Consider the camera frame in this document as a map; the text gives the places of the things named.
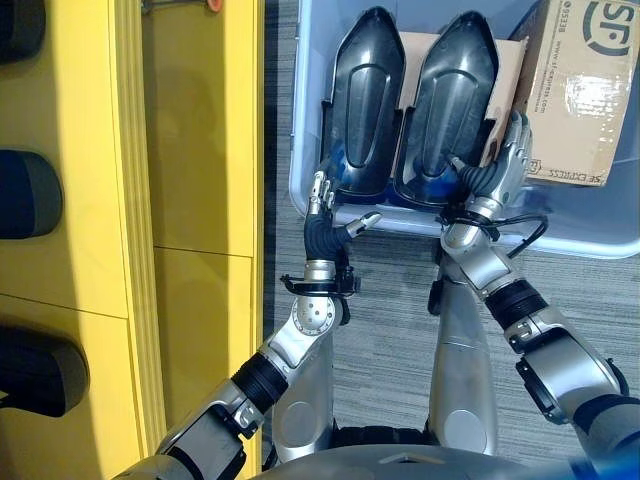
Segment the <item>clear plastic bin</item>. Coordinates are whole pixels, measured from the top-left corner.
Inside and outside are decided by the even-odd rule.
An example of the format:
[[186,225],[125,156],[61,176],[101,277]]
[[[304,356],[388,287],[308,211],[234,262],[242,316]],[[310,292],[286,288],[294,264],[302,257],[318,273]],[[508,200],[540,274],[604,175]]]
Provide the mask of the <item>clear plastic bin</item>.
[[[458,13],[483,13],[496,38],[508,38],[534,0],[300,0],[296,55],[293,131],[289,191],[301,214],[307,208],[309,187],[320,153],[320,102],[330,95],[335,53],[361,12],[381,5],[396,19],[399,30],[438,32]],[[564,184],[528,185],[509,215],[544,212],[547,233],[531,248],[593,258],[622,258],[640,253],[640,157],[638,70],[614,165],[604,187]],[[378,205],[383,213],[377,227],[395,232],[440,234],[437,211],[418,212]],[[343,205],[336,212],[346,223],[372,210],[367,205]],[[500,243],[515,245],[527,227],[503,235]]]

